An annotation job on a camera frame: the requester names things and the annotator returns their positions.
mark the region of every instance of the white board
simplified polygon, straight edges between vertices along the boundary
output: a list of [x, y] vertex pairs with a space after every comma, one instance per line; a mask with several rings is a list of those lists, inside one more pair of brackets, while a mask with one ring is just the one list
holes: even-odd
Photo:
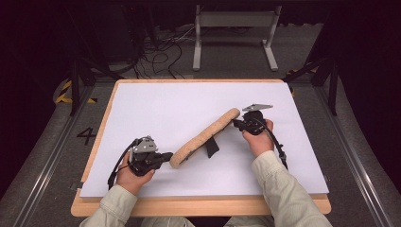
[[[107, 180], [125, 148], [150, 135], [159, 152], [175, 152], [232, 108], [270, 104], [289, 172], [309, 194], [328, 188], [286, 83], [188, 82], [116, 83], [106, 127], [81, 197], [103, 197]], [[216, 136], [220, 151], [211, 159], [200, 148], [179, 169], [164, 163], [139, 197], [262, 195], [251, 170], [253, 155], [233, 124]]]

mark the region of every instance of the dark background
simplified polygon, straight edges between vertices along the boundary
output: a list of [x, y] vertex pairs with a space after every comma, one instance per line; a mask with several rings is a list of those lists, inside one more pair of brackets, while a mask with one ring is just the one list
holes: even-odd
[[[279, 23], [326, 23], [310, 59], [326, 57], [336, 50], [340, 77], [357, 122], [380, 164], [401, 191], [397, 167], [401, 162], [398, 68], [401, 65], [401, 36], [397, 31], [400, 8], [396, 4], [374, 1], [350, 1], [348, 7], [332, 10], [331, 14], [327, 6], [283, 7]], [[153, 24], [163, 29], [174, 29], [194, 21], [194, 6], [131, 9], [136, 17], [129, 23], [116, 5], [109, 9], [79, 9], [80, 15], [87, 12], [93, 22], [102, 23], [106, 16], [111, 18], [108, 22], [121, 22], [118, 26], [99, 26], [97, 23], [86, 26], [90, 29], [85, 32], [97, 37], [90, 44], [81, 40], [80, 34], [70, 34], [76, 38], [79, 53], [90, 58], [103, 55], [103, 64], [129, 61], [138, 58], [142, 51], [140, 42], [148, 20], [141, 18], [152, 16]], [[326, 21], [327, 15], [335, 20]], [[68, 50], [65, 34], [60, 31], [54, 12], [50, 12], [43, 1], [24, 4], [2, 1], [0, 16], [2, 197], [53, 113], [53, 93], [69, 76], [71, 58], [76, 52]]]

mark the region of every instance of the foam roll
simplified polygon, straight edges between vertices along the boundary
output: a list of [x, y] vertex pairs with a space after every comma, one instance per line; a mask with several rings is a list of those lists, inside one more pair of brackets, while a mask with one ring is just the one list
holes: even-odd
[[180, 149], [178, 149], [170, 159], [170, 165], [174, 168], [180, 167], [185, 161], [192, 156], [199, 147], [204, 145], [208, 139], [217, 134], [219, 131], [224, 130], [233, 119], [239, 117], [239, 109], [233, 108], [223, 116], [221, 116], [217, 121], [212, 123], [209, 127], [203, 130], [199, 135], [192, 138], [186, 144], [184, 144]]

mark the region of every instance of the person's arm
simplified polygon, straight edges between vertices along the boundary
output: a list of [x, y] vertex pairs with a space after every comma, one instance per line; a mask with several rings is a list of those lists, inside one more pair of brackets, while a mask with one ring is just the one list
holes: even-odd
[[[267, 120], [267, 124], [272, 130], [272, 122]], [[253, 172], [263, 188], [275, 226], [331, 226], [304, 188], [277, 160], [268, 135], [244, 132], [243, 136], [256, 157]]]
[[[126, 164], [128, 159], [129, 154], [127, 153], [123, 164]], [[143, 177], [137, 177], [128, 167], [124, 166], [120, 166], [116, 183], [101, 200], [99, 208], [84, 220], [80, 226], [125, 226], [132, 208], [138, 200], [136, 195], [142, 185], [151, 180], [154, 170], [151, 170]]]

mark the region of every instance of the white stand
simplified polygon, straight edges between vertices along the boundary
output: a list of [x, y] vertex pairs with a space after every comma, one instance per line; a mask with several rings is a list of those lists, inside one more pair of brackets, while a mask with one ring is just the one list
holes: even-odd
[[277, 71], [278, 66], [271, 51], [271, 42], [280, 17], [281, 7], [275, 11], [203, 11], [197, 5], [195, 18], [195, 53], [193, 69], [201, 69], [201, 27], [202, 26], [269, 26], [269, 37], [262, 44], [268, 57], [270, 69]]

